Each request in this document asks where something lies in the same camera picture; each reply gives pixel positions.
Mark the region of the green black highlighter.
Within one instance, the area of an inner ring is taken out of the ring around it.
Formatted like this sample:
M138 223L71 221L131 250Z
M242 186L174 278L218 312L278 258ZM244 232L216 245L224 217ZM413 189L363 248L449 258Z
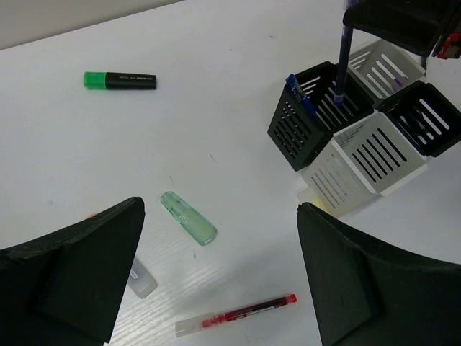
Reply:
M155 90L155 75L86 71L83 84L92 90Z

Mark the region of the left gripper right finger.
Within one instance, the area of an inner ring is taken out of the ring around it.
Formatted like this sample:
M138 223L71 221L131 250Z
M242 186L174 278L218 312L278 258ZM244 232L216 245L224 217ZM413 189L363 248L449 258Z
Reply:
M311 203L297 229L323 345L458 345L460 266L395 247Z

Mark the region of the purple gel pen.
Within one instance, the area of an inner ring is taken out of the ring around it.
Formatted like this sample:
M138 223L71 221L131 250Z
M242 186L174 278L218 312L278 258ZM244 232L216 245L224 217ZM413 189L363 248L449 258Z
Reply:
M344 92L349 64L349 55L352 45L353 28L343 25L341 45L339 50L339 61L337 67L336 87L334 91L334 102L340 106L344 102Z

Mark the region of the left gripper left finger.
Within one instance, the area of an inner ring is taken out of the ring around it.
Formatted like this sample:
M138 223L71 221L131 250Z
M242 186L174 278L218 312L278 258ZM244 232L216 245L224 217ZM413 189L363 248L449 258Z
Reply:
M145 219L131 197L64 229L1 250L2 345L111 340Z

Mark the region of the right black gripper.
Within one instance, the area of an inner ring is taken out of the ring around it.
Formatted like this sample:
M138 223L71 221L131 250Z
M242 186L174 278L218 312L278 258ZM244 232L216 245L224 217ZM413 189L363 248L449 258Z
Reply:
M460 59L456 1L360 1L345 11L343 24L421 57Z

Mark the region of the red gel pen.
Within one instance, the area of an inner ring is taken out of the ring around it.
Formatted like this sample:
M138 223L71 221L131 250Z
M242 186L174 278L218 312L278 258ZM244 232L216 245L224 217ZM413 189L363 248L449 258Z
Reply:
M239 319L245 319L255 314L282 308L297 302L297 296L289 293L237 309L220 313L208 313L201 316L192 317L175 323L176 337L184 337L205 329L213 328L221 324L227 324Z

